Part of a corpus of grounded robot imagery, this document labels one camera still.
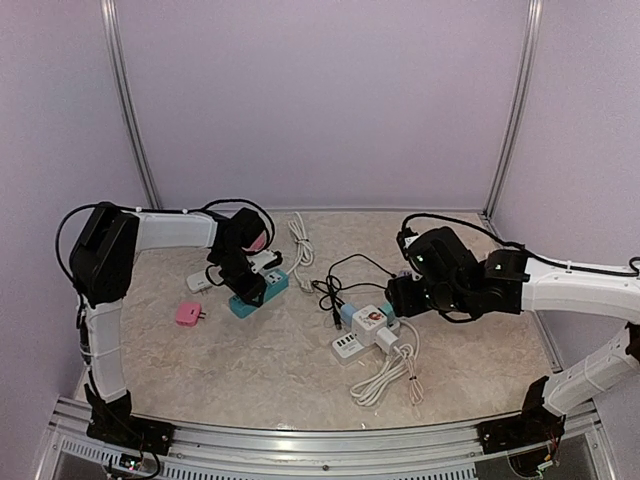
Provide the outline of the teal charger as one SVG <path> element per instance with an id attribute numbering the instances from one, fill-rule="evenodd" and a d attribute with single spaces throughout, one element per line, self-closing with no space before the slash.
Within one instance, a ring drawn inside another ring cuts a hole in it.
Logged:
<path id="1" fill-rule="evenodd" d="M 393 306 L 389 302 L 385 302 L 384 304 L 382 304 L 379 307 L 379 310 L 386 316 L 388 324 L 394 323 L 396 315 Z"/>

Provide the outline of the white square adapter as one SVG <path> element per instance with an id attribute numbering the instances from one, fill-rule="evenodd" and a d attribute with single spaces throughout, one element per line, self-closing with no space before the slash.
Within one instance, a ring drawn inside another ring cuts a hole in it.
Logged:
<path id="1" fill-rule="evenodd" d="M 202 293 L 213 286 L 213 283 L 207 278 L 206 271 L 201 270 L 186 278 L 186 285 L 192 294 Z"/>

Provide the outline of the pink triangular power strip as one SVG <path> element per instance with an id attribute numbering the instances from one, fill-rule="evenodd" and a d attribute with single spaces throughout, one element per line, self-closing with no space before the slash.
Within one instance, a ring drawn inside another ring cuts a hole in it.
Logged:
<path id="1" fill-rule="evenodd" d="M 248 247 L 244 250 L 250 253 L 258 253 L 265 249 L 268 244 L 268 235 L 266 231 L 263 231 Z"/>

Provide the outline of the teal power strip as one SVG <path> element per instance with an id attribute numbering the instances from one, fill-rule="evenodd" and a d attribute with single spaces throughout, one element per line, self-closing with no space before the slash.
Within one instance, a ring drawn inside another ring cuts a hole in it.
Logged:
<path id="1" fill-rule="evenodd" d="M 289 287 L 289 275 L 279 268 L 261 270 L 250 278 L 229 299 L 229 308 L 238 318 L 244 319 L 270 302 Z"/>

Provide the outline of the white cube socket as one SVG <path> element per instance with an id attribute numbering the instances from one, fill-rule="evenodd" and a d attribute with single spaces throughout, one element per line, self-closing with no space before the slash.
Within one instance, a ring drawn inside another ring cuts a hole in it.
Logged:
<path id="1" fill-rule="evenodd" d="M 351 333 L 360 344 L 368 347 L 375 343 L 377 332 L 387 323 L 387 316 L 378 307 L 367 305 L 353 314 Z"/>

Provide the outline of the blue charger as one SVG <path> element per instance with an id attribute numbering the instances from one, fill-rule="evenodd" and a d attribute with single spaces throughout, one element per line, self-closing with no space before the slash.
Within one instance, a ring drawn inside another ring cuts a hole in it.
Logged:
<path id="1" fill-rule="evenodd" d="M 354 314 L 358 311 L 355 305 L 351 303 L 345 303 L 340 307 L 340 319 L 341 322 L 348 328 L 351 327 Z"/>

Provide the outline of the pink square adapter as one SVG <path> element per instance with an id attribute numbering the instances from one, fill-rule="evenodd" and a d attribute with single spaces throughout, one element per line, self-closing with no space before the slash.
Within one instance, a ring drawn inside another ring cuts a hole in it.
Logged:
<path id="1" fill-rule="evenodd" d="M 206 314 L 198 302 L 183 302 L 175 313 L 175 323 L 181 327 L 194 327 Z"/>

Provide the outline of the white power strip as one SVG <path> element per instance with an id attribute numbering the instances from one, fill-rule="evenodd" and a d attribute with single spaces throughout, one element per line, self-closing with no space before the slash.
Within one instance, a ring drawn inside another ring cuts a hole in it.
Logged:
<path id="1" fill-rule="evenodd" d="M 389 328 L 399 338 L 398 322 L 394 322 L 393 324 L 387 323 L 386 327 Z M 334 356 L 336 357 L 336 359 L 341 365 L 348 365 L 350 363 L 353 363 L 355 360 L 359 359 L 362 355 L 368 353 L 372 348 L 380 349 L 380 347 L 376 343 L 368 347 L 363 346 L 354 338 L 353 334 L 351 333 L 351 330 L 345 335 L 334 340 L 331 346 L 332 346 Z"/>

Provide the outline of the small white charger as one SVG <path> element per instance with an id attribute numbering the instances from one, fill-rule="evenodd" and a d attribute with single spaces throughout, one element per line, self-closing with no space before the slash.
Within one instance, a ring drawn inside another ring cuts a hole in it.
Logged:
<path id="1" fill-rule="evenodd" d="M 397 348 L 399 338 L 387 327 L 376 332 L 375 343 L 387 355 L 391 355 Z"/>

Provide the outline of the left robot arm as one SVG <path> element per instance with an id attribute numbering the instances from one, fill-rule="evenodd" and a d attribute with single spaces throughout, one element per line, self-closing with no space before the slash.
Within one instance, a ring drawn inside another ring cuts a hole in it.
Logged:
<path id="1" fill-rule="evenodd" d="M 78 298 L 76 327 L 92 395 L 105 402 L 128 394 L 121 360 L 120 317 L 133 267 L 143 251 L 194 248 L 208 252 L 220 285 L 244 303 L 260 307 L 266 298 L 263 271 L 282 263 L 272 249 L 275 223 L 253 201 L 227 200 L 232 215 L 216 212 L 219 201 L 181 210 L 86 205 L 89 216 L 67 261 L 59 263 Z"/>

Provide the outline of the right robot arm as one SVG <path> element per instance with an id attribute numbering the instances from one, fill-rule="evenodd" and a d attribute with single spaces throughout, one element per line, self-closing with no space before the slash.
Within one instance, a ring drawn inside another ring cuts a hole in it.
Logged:
<path id="1" fill-rule="evenodd" d="M 499 249 L 475 257 L 452 229 L 422 234 L 402 222 L 396 242 L 410 267 L 391 278 L 385 296 L 398 317 L 434 311 L 450 323 L 471 323 L 488 313 L 560 311 L 616 318 L 625 325 L 603 347 L 568 370 L 530 385 L 511 426 L 523 444 L 535 442 L 574 407 L 639 372 L 639 270 L 561 262 L 495 237 Z"/>

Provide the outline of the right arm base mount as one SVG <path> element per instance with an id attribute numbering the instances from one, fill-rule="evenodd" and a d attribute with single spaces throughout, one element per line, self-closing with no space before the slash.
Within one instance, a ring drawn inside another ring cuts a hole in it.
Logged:
<path id="1" fill-rule="evenodd" d="M 565 433 L 565 416 L 542 407 L 517 415 L 481 422 L 477 433 L 483 453 L 493 454 L 559 439 Z"/>

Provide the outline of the aluminium front rail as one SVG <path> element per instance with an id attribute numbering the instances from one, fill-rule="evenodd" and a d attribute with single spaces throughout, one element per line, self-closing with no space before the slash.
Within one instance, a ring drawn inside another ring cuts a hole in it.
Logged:
<path id="1" fill-rule="evenodd" d="M 141 476 L 159 479 L 613 479 L 610 447 L 595 406 L 568 417 L 559 442 L 485 452 L 475 420 L 423 427 L 286 431 L 192 422 L 175 425 L 164 455 L 147 455 Z"/>

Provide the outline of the left aluminium post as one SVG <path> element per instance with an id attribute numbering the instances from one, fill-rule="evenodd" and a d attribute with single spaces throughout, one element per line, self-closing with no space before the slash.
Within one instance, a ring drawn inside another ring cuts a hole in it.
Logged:
<path id="1" fill-rule="evenodd" d="M 140 177 L 147 203 L 150 207 L 159 209 L 162 207 L 162 202 L 147 158 L 129 84 L 116 2 L 114 0 L 101 0 L 100 11 L 111 70 L 134 164 Z"/>

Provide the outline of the right aluminium post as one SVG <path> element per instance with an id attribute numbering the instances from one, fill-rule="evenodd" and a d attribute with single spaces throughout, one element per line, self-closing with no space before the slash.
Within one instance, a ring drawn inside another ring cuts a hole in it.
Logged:
<path id="1" fill-rule="evenodd" d="M 501 195 L 507 181 L 507 175 L 514 155 L 518 134 L 526 109 L 530 79 L 534 69 L 537 43 L 542 19 L 544 2 L 528 2 L 524 37 L 519 59 L 516 83 L 511 100 L 506 129 L 501 143 L 498 164 L 483 210 L 484 217 L 491 222 L 498 210 Z"/>

